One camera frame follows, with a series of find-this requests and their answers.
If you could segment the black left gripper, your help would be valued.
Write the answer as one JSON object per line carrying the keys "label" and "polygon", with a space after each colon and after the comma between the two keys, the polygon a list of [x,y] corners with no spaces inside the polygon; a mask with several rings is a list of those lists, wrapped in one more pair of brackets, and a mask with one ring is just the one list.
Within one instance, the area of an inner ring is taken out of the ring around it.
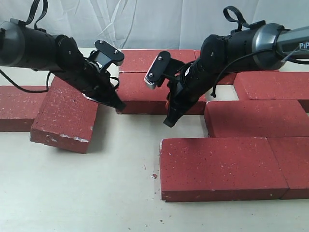
{"label": "black left gripper", "polygon": [[107,66],[100,69],[94,60],[85,57],[57,57],[55,63],[59,70],[54,70],[55,76],[65,81],[89,99],[100,104],[123,111],[126,104],[118,96],[110,81]]}

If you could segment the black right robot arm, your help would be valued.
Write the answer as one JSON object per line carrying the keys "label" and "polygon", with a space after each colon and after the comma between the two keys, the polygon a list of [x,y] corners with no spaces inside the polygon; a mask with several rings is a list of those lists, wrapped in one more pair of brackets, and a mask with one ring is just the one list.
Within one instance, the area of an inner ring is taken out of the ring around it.
{"label": "black right robot arm", "polygon": [[308,41],[308,27],[286,29],[275,23],[227,36],[211,34],[204,40],[199,57],[183,65],[176,82],[168,84],[164,124],[173,127],[229,73],[276,70],[288,60],[308,59],[309,50],[300,46]]}

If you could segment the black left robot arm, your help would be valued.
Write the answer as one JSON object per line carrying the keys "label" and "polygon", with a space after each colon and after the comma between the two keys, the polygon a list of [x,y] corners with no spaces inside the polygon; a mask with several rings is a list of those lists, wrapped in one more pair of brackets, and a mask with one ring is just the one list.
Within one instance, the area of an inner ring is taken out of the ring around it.
{"label": "black left robot arm", "polygon": [[76,41],[30,29],[16,20],[0,23],[0,64],[3,67],[48,71],[81,92],[87,99],[123,111],[126,104],[116,93],[108,68],[121,66],[124,54],[104,40],[97,40],[85,57]]}

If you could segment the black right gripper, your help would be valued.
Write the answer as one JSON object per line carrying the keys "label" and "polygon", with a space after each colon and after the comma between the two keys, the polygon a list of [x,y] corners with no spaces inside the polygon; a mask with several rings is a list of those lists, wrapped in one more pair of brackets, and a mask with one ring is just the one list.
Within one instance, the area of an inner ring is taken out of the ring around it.
{"label": "black right gripper", "polygon": [[167,116],[163,124],[172,128],[199,100],[212,88],[217,77],[217,61],[198,58],[188,68],[181,71],[179,83],[170,90],[167,99]]}

